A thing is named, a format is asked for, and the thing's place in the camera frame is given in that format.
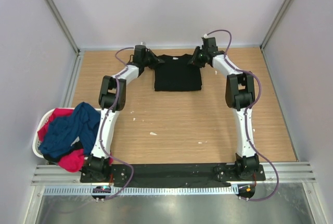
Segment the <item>black t shirt blue logo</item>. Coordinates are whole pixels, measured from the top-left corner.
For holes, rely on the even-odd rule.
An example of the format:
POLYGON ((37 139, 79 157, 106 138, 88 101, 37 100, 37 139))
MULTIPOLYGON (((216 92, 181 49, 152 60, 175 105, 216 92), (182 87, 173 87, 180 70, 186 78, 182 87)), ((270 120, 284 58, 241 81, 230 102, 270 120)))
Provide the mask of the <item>black t shirt blue logo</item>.
POLYGON ((190 92, 201 90, 200 68, 189 63, 192 55, 160 55, 158 58, 163 60, 164 63, 159 64, 154 69, 155 91, 190 92))

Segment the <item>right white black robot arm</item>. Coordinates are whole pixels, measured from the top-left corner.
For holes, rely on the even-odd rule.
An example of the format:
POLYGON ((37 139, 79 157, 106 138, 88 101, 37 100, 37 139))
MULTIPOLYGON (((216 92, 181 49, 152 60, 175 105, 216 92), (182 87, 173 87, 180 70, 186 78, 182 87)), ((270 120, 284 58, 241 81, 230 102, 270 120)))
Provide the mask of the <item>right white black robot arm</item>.
POLYGON ((259 156, 253 149, 252 104, 255 102, 254 77, 238 68, 220 51, 214 37, 202 37, 203 45, 197 46, 188 62, 200 68, 209 64, 226 78, 225 101, 233 111, 237 130, 237 150, 233 172, 240 180, 254 180, 259 171, 259 156))

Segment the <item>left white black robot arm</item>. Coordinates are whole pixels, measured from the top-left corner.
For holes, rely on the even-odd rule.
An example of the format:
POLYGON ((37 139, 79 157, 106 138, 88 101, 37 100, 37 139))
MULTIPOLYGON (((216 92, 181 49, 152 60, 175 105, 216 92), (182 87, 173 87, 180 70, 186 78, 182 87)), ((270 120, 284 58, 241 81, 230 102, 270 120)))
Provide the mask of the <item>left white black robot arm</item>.
POLYGON ((98 98, 100 124, 95 144, 82 168, 80 181, 83 183, 108 181, 112 175, 111 161, 133 168, 132 165, 115 158, 110 150, 116 121, 125 106, 126 87, 137 79, 146 67, 153 68, 164 63, 143 44, 123 48, 116 52, 115 58, 124 64, 124 68, 102 79, 98 98))

